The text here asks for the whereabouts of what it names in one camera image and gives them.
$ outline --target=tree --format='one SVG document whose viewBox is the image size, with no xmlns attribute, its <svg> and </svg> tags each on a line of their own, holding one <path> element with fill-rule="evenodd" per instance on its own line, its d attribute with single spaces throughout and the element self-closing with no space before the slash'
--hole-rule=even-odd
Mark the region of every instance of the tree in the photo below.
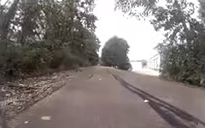
<svg viewBox="0 0 205 128">
<path fill-rule="evenodd" d="M 117 36 L 109 39 L 102 49 L 102 62 L 105 66 L 118 67 L 128 70 L 130 68 L 128 58 L 129 45 L 126 40 Z"/>
<path fill-rule="evenodd" d="M 192 18 L 194 4 L 186 0 L 167 0 L 165 5 L 157 0 L 123 1 L 118 0 L 117 8 L 130 15 L 138 7 L 143 12 L 135 16 L 152 15 L 154 29 L 164 30 L 166 39 L 157 46 L 161 54 L 161 73 L 165 79 L 187 82 L 205 87 L 205 9 L 201 5 L 199 19 Z"/>
<path fill-rule="evenodd" d="M 94 0 L 13 0 L 0 5 L 0 75 L 95 65 Z"/>
</svg>

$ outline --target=distant tree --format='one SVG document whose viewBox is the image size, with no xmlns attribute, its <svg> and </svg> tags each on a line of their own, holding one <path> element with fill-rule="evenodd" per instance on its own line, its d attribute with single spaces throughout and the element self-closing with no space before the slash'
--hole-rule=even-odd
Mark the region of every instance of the distant tree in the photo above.
<svg viewBox="0 0 205 128">
<path fill-rule="evenodd" d="M 142 67 L 144 68 L 147 65 L 147 60 L 142 60 Z"/>
<path fill-rule="evenodd" d="M 105 66 L 128 70 L 131 67 L 128 58 L 129 45 L 126 40 L 112 37 L 102 49 L 102 63 Z"/>
</svg>

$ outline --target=sky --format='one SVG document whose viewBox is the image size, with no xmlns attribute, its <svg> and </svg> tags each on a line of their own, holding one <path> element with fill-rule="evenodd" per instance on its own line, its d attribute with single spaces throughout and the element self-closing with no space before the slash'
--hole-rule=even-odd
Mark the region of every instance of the sky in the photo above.
<svg viewBox="0 0 205 128">
<path fill-rule="evenodd" d="M 161 32 L 156 32 L 149 21 L 137 20 L 124 16 L 114 10 L 114 0 L 96 0 L 94 14 L 97 16 L 96 35 L 101 41 L 101 49 L 113 36 L 124 38 L 129 46 L 130 60 L 149 59 L 156 54 L 154 47 L 164 39 Z"/>
</svg>

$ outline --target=fallen leaves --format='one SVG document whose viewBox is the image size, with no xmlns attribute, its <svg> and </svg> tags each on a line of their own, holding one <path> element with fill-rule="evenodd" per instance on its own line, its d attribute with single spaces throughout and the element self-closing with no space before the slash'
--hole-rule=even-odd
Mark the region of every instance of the fallen leaves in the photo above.
<svg viewBox="0 0 205 128">
<path fill-rule="evenodd" d="M 50 95 L 63 87 L 75 76 L 75 71 L 57 72 L 51 75 L 27 78 L 0 85 L 0 92 L 4 93 L 7 118 L 11 118 L 40 99 Z"/>
</svg>

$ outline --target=road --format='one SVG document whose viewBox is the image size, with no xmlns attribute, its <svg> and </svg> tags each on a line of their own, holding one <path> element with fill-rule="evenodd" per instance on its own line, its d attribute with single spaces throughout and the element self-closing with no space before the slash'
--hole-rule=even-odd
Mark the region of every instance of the road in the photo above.
<svg viewBox="0 0 205 128">
<path fill-rule="evenodd" d="M 8 122 L 12 128 L 205 128 L 205 90 L 105 67 Z"/>
</svg>

